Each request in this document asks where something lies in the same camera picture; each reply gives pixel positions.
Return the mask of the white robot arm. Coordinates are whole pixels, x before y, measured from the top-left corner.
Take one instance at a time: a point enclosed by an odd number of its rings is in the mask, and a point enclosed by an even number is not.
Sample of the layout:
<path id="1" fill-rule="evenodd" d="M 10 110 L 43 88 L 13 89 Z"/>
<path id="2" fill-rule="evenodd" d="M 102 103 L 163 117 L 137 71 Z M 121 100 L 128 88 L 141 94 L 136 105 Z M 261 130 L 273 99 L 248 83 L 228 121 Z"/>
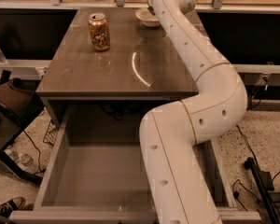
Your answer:
<path id="1" fill-rule="evenodd" d="M 193 147 L 229 131 L 247 94 L 234 66 L 186 17 L 196 0 L 152 0 L 199 93 L 148 111 L 140 147 L 160 224 L 223 224 Z"/>

